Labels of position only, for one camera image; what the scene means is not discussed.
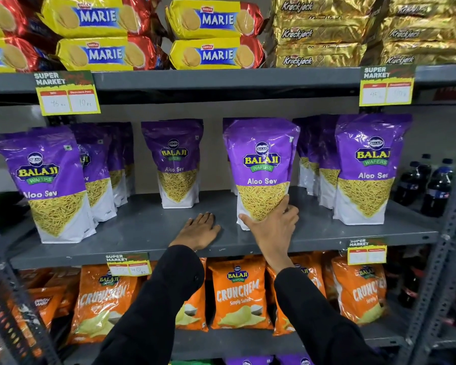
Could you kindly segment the person's left forearm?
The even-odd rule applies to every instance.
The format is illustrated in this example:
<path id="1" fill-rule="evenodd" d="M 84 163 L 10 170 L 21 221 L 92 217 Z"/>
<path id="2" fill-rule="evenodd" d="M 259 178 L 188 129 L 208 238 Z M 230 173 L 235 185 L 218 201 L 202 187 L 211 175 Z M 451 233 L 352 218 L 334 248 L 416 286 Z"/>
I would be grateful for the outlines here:
<path id="1" fill-rule="evenodd" d="M 176 315 L 204 280 L 204 267 L 191 248 L 169 247 L 152 277 L 103 340 L 91 365 L 168 365 Z"/>

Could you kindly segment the person's right forearm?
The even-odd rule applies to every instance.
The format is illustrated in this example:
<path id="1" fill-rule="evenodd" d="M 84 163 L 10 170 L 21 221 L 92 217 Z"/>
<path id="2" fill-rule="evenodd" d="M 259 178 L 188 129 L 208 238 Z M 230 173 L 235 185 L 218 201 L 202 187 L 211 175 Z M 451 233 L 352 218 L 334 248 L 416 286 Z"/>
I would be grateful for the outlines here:
<path id="1" fill-rule="evenodd" d="M 338 314 L 300 269 L 280 270 L 274 286 L 281 311 L 315 365 L 386 365 L 366 344 L 359 327 Z"/>

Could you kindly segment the dark soda bottle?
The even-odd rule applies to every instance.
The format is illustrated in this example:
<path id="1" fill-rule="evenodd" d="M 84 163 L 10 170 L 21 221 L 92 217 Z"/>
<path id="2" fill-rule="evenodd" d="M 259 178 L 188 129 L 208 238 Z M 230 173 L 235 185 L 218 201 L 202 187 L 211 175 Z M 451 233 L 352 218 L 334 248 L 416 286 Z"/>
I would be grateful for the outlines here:
<path id="1" fill-rule="evenodd" d="M 411 161 L 409 168 L 402 173 L 393 194 L 393 201 L 402 206 L 410 206 L 419 196 L 422 181 L 420 162 Z"/>
<path id="2" fill-rule="evenodd" d="M 421 155 L 419 173 L 422 175 L 422 182 L 424 185 L 428 184 L 432 175 L 432 161 L 431 154 L 424 153 Z"/>
<path id="3" fill-rule="evenodd" d="M 429 245 L 408 247 L 404 252 L 402 257 L 403 281 L 398 296 L 398 301 L 404 308 L 413 308 L 418 299 L 429 253 Z"/>
<path id="4" fill-rule="evenodd" d="M 421 214 L 434 218 L 443 216 L 452 190 L 453 163 L 453 159 L 444 158 L 432 173 L 426 186 Z"/>

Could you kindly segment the row of purple packets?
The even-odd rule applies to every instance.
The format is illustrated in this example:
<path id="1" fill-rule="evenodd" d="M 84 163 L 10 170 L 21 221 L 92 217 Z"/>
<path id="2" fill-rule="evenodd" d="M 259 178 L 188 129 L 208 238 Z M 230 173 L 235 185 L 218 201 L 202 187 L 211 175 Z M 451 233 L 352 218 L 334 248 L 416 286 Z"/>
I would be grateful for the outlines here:
<path id="1" fill-rule="evenodd" d="M 180 226 L 194 217 L 199 202 L 199 145 L 203 121 L 182 119 L 142 123 L 142 130 L 161 140 L 154 153 L 164 203 L 134 197 L 128 211 L 137 211 L 127 226 L 156 231 Z M 106 127 L 95 123 L 42 127 L 0 134 L 0 154 L 18 191 L 28 201 L 43 244 L 79 243 L 96 233 L 97 224 L 115 219 L 114 185 L 122 189 L 123 160 Z"/>

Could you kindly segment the stack of gold cracker packets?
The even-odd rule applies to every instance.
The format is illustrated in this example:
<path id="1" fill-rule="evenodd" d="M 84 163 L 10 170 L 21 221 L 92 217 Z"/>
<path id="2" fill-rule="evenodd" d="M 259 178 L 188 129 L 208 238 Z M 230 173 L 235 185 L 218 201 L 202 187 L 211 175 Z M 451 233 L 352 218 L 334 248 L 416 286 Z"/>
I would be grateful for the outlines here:
<path id="1" fill-rule="evenodd" d="M 269 67 L 456 64 L 456 0 L 272 0 Z"/>

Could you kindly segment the person's left hand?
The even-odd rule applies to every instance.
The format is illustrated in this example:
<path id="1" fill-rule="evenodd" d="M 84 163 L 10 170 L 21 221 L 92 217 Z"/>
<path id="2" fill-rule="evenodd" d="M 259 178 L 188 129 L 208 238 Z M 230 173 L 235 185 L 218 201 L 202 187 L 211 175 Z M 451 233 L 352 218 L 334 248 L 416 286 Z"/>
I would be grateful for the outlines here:
<path id="1" fill-rule="evenodd" d="M 214 240 L 210 240 L 210 230 L 216 225 L 215 215 L 209 212 L 189 218 L 169 247 L 183 245 L 193 251 L 205 249 Z"/>

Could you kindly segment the yellow green price tag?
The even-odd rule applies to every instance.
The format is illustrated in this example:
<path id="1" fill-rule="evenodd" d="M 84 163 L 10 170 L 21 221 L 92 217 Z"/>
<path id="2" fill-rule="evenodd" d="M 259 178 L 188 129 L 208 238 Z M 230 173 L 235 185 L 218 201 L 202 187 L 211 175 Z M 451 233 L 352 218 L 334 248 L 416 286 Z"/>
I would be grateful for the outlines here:
<path id="1" fill-rule="evenodd" d="M 384 237 L 353 239 L 347 248 L 347 264 L 367 265 L 387 263 L 388 246 Z"/>
<path id="2" fill-rule="evenodd" d="M 105 260 L 112 276 L 150 276 L 152 267 L 148 252 L 109 253 Z"/>
<path id="3" fill-rule="evenodd" d="M 101 113 L 92 72 L 35 72 L 33 78 L 43 116 Z"/>
<path id="4" fill-rule="evenodd" d="M 360 67 L 359 106 L 410 105 L 415 71 L 414 65 Z"/>

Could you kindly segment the purple snack pouch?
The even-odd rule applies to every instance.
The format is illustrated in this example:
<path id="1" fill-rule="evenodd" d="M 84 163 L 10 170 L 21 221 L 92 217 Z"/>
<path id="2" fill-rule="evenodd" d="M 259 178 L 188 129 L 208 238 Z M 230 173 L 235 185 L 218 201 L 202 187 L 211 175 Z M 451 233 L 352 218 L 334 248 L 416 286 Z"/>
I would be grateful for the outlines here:
<path id="1" fill-rule="evenodd" d="M 237 215 L 261 221 L 288 194 L 300 127 L 285 118 L 228 118 L 223 139 Z"/>

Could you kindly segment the stack of yellow biscuit packets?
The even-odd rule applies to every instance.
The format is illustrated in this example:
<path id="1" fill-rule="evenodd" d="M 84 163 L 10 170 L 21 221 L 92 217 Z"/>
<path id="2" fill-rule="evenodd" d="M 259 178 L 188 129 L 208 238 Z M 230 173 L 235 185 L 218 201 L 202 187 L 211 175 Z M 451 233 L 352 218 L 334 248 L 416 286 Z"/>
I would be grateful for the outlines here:
<path id="1" fill-rule="evenodd" d="M 253 3 L 0 0 L 0 73 L 252 69 L 265 61 Z"/>

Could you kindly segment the row of orange chip packets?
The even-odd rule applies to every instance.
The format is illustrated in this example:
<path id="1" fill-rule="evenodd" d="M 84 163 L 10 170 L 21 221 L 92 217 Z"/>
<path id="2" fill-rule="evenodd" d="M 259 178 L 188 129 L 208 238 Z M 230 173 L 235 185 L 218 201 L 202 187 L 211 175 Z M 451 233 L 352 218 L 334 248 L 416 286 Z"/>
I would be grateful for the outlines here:
<path id="1" fill-rule="evenodd" d="M 387 282 L 382 264 L 348 265 L 337 256 L 324 267 L 327 252 L 308 252 L 292 257 L 296 268 L 307 276 L 325 298 L 335 297 L 341 314 L 358 325 L 372 323 L 386 309 Z M 213 330 L 273 329 L 274 336 L 295 332 L 275 296 L 276 274 L 262 257 L 232 261 L 200 258 L 214 294 L 206 295 L 203 283 L 176 314 L 176 327 L 207 331 L 208 299 L 215 303 Z M 79 269 L 57 269 L 44 287 L 33 287 L 41 316 L 51 326 L 53 317 L 73 313 L 68 344 L 98 343 L 126 312 L 145 277 L 114 276 L 108 265 L 86 265 Z"/>

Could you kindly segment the grey metal shelf rack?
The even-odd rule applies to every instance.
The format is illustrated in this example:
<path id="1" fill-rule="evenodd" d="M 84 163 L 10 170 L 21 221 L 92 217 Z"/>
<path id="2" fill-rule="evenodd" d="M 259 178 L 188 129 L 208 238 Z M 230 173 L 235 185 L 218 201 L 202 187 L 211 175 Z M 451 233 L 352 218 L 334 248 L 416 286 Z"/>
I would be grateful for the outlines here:
<path id="1" fill-rule="evenodd" d="M 349 96 L 359 92 L 361 73 L 359 67 L 341 68 L 260 68 L 241 70 L 151 70 L 124 72 L 96 72 L 93 80 L 103 101 L 109 104 L 173 104 L 219 101 L 249 101 L 262 99 L 323 98 Z M 427 335 L 425 312 L 432 306 L 432 294 L 444 276 L 444 265 L 453 239 L 456 240 L 456 194 L 449 203 L 440 230 L 431 219 L 414 214 L 399 205 L 390 206 L 389 225 L 330 227 L 329 215 L 303 200 L 302 191 L 291 190 L 294 203 L 299 206 L 302 226 L 298 227 L 291 251 L 322 250 L 330 247 L 342 250 L 353 239 L 385 240 L 387 245 L 413 243 L 435 244 L 426 280 L 421 285 L 422 296 L 407 323 L 407 334 L 397 335 L 390 330 L 390 321 L 371 324 L 364 328 L 367 334 L 385 334 L 387 337 L 365 337 L 371 346 L 399 345 L 401 351 L 395 364 L 418 364 L 417 354 L 424 346 L 420 335 Z M 11 276 L 12 269 L 31 269 L 42 266 L 66 266 L 105 263 L 111 253 L 148 252 L 158 258 L 165 250 L 184 218 L 195 211 L 213 207 L 225 232 L 212 247 L 202 251 L 207 257 L 240 256 L 258 253 L 253 237 L 235 226 L 230 212 L 236 210 L 228 191 L 202 191 L 200 203 L 191 209 L 176 209 L 173 217 L 155 204 L 157 196 L 134 196 L 120 215 L 106 222 L 85 242 L 78 244 L 42 245 L 35 241 L 32 220 L 18 225 L 0 235 L 0 274 L 2 279 Z"/>

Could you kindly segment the person's right hand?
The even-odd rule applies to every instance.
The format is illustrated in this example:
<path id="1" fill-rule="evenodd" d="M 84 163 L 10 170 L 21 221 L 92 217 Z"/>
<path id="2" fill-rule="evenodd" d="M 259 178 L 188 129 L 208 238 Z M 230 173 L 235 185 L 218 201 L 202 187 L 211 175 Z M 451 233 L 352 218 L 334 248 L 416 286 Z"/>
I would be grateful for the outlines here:
<path id="1" fill-rule="evenodd" d="M 256 244 L 267 264 L 279 274 L 282 270 L 293 268 L 288 248 L 299 220 L 299 210 L 289 204 L 287 194 L 262 221 L 261 233 L 253 233 Z"/>

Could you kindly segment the purple snack bag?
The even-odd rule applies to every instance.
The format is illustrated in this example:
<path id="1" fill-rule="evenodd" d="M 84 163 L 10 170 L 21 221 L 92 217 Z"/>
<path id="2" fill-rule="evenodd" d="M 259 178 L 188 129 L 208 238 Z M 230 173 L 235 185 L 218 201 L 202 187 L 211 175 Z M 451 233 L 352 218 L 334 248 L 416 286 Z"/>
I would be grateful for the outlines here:
<path id="1" fill-rule="evenodd" d="M 273 359 L 273 355 L 244 356 L 237 358 L 225 358 L 223 359 L 223 362 L 225 365 L 271 365 Z"/>
<path id="2" fill-rule="evenodd" d="M 306 353 L 276 355 L 275 357 L 280 365 L 315 365 Z"/>

